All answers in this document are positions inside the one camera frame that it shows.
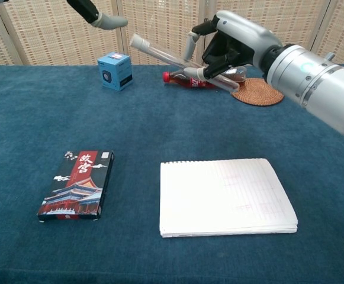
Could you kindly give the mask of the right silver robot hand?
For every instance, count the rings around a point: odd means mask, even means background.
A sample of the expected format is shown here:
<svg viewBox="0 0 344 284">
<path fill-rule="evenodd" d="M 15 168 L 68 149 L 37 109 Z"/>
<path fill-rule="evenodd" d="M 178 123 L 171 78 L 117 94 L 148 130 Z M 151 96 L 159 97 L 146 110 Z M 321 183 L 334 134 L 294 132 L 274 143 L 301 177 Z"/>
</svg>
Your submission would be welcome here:
<svg viewBox="0 0 344 284">
<path fill-rule="evenodd" d="M 192 28 L 184 59 L 189 60 L 201 36 L 214 33 L 202 55 L 205 67 L 186 67 L 184 73 L 198 80 L 210 80 L 231 67 L 251 64 L 267 76 L 271 65 L 284 50 L 268 29 L 231 11 L 220 10 L 212 20 Z"/>
</svg>

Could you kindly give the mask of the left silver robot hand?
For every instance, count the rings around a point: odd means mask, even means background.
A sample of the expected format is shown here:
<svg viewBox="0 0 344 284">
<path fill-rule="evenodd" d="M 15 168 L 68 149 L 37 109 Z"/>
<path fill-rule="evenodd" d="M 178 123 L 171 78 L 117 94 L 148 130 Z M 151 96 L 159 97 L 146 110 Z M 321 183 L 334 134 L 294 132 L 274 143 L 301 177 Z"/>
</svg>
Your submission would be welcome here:
<svg viewBox="0 0 344 284">
<path fill-rule="evenodd" d="M 90 0 L 67 0 L 67 3 L 91 26 L 102 30 L 115 30 L 126 27 L 127 19 L 99 12 Z"/>
</svg>

